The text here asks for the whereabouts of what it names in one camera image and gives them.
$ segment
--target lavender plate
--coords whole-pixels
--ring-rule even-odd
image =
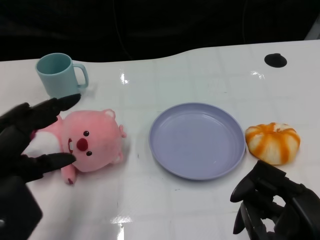
[[[246,149],[239,123],[224,110],[203,103],[185,103],[161,113],[150,129],[149,145],[160,165],[191,180],[227,174]]]

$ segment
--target toy food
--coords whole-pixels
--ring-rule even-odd
[[[58,150],[73,154],[76,161],[61,169],[64,182],[73,184],[76,181],[76,169],[91,172],[123,160],[122,138],[127,135],[124,127],[117,125],[115,118],[116,114],[111,109],[74,111],[65,119],[59,116],[57,122],[36,133],[24,153],[30,157],[56,153]],[[46,141],[41,139],[41,135],[45,135]],[[35,150],[40,149],[48,152],[35,156]]]
[[[250,153],[272,165],[292,162],[300,146],[300,137],[291,126],[275,122],[249,127],[245,141]]]

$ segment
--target stuffed animal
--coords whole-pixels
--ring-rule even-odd
[[[24,153],[38,157],[59,149],[60,152],[73,154],[76,161],[63,167],[61,175],[65,183],[74,184],[76,169],[91,172],[108,164],[122,162],[122,138],[127,135],[124,127],[118,126],[115,119],[116,114],[111,109],[74,111],[65,119],[59,116],[57,122],[36,133]],[[39,149],[47,149],[48,152],[39,153]]]

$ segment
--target plush toy nose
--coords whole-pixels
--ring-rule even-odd
[[[80,151],[85,151],[88,149],[88,142],[86,139],[84,138],[80,138],[79,141],[76,143],[76,147],[80,150]]]

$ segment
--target plush toy ear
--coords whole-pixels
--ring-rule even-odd
[[[108,115],[108,116],[112,117],[113,119],[116,118],[116,113],[115,113],[113,110],[111,110],[111,109],[103,110],[103,113],[104,113],[105,115]]]

